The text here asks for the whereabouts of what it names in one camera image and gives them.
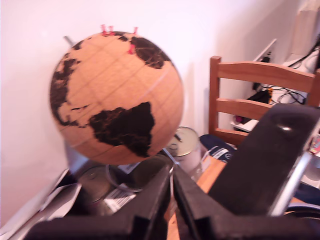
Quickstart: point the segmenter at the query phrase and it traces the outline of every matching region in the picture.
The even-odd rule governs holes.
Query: chair backrest
[[[320,105],[319,69],[316,74],[311,74],[266,62],[221,62],[220,56],[213,56],[210,59],[209,134],[236,146],[244,140],[248,133],[219,128],[218,113],[259,120],[272,106],[252,100],[220,98],[220,78],[303,91],[308,93],[307,105],[313,107]]]

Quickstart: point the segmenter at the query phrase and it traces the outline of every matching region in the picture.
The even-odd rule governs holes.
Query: push pin
[[[138,27],[137,27],[137,26],[135,26],[135,27],[134,27],[133,35],[137,35],[137,31],[138,31]]]
[[[102,36],[106,36],[107,35],[106,25],[102,24],[101,29],[102,29]]]
[[[114,26],[109,26],[109,35],[114,36]]]
[[[135,45],[134,44],[131,44],[130,45],[130,49],[128,51],[128,54],[134,54],[134,49],[135,49]]]

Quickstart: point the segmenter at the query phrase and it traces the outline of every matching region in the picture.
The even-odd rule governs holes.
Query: cork globe
[[[50,105],[69,145],[103,164],[155,155],[183,114],[183,85],[168,56],[134,33],[98,33],[75,44],[54,70]]]

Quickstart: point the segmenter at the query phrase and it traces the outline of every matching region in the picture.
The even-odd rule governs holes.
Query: wooden table
[[[224,169],[226,164],[211,156],[208,156],[206,161],[211,161],[211,164],[201,175],[201,177],[197,181],[197,184],[205,193],[208,193],[211,186],[214,184],[215,180],[219,176],[222,169]],[[297,198],[293,198],[291,202],[303,203]],[[168,222],[167,240],[180,240],[176,214],[174,214]]]

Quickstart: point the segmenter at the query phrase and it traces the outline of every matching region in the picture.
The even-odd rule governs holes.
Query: white wall
[[[100,25],[138,33],[173,60],[188,97],[182,125],[207,131],[209,58],[252,60],[278,38],[286,56],[298,0],[2,0],[1,225],[67,167],[49,107],[56,63]],[[223,97],[248,97],[247,85],[222,81]],[[229,127],[228,116],[220,124]]]

